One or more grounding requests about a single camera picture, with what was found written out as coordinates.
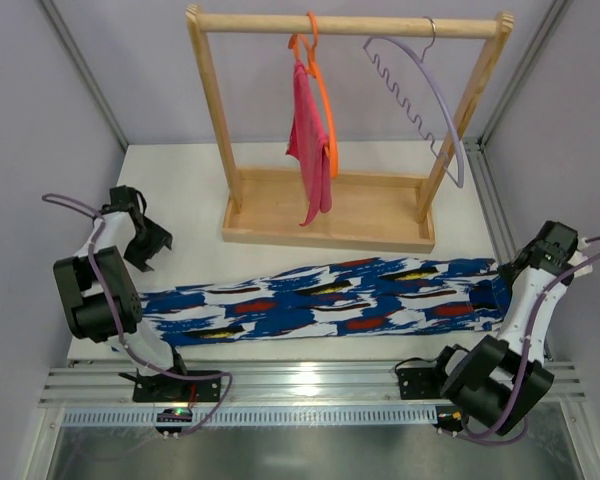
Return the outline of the blue white patterned trousers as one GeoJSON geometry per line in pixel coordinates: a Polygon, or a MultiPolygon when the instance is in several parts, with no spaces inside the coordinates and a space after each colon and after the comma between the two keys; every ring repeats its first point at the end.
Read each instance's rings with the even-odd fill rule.
{"type": "Polygon", "coordinates": [[[262,340],[498,330],[511,289],[491,258],[371,257],[231,284],[140,295],[175,347],[262,340]]]}

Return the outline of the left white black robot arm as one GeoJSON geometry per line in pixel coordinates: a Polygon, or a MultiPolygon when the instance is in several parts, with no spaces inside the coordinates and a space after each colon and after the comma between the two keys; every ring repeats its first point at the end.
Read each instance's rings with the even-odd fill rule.
{"type": "Polygon", "coordinates": [[[60,194],[48,193],[42,200],[92,221],[85,244],[53,265],[71,334],[127,356],[136,368],[136,381],[146,389],[158,382],[184,382],[186,367],[181,356],[144,319],[140,295],[128,271],[133,267],[150,272],[148,261],[172,248],[172,234],[146,215],[144,195],[131,186],[113,187],[109,201],[98,209],[60,194]]]}

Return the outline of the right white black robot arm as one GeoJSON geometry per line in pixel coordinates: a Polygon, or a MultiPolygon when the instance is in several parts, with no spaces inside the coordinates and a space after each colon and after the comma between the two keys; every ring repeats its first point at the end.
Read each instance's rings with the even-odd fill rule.
{"type": "Polygon", "coordinates": [[[544,367],[544,344],[554,310],[585,257],[578,232],[547,221],[517,256],[501,265],[499,278],[509,306],[498,334],[487,335],[471,350],[447,347],[436,361],[440,396],[486,430],[466,436],[484,443],[504,436],[523,421],[550,390],[554,375],[544,367]]]}

